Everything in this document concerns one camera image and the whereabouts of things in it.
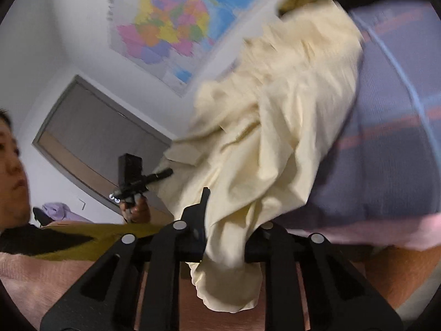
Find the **pink blanket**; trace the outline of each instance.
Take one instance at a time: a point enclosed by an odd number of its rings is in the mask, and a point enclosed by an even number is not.
[[[441,245],[441,213],[401,220],[359,221],[317,230],[289,229],[288,232],[300,236],[320,233],[335,244],[395,245],[423,251]]]
[[[43,315],[92,264],[0,253],[0,279],[20,312],[39,330]]]

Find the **black frame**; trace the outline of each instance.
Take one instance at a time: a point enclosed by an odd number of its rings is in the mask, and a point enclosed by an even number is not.
[[[0,0],[0,23],[15,0]],[[441,16],[441,0],[429,0]],[[441,286],[420,317],[408,328],[408,331],[441,330]],[[0,329],[14,331],[35,331],[34,327],[19,312],[0,281]]]

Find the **black hair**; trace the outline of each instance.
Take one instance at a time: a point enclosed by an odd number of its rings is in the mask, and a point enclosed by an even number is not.
[[[0,119],[2,119],[9,128],[12,128],[12,121],[10,120],[10,116],[4,109],[1,108],[0,108]]]

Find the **man's nose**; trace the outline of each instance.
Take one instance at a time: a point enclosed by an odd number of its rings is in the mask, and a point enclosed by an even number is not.
[[[14,150],[8,151],[6,157],[6,168],[10,174],[19,173],[23,170],[20,158],[17,156]]]

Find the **world map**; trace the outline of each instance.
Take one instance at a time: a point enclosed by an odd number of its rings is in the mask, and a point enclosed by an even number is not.
[[[110,47],[177,94],[255,0],[109,0]]]

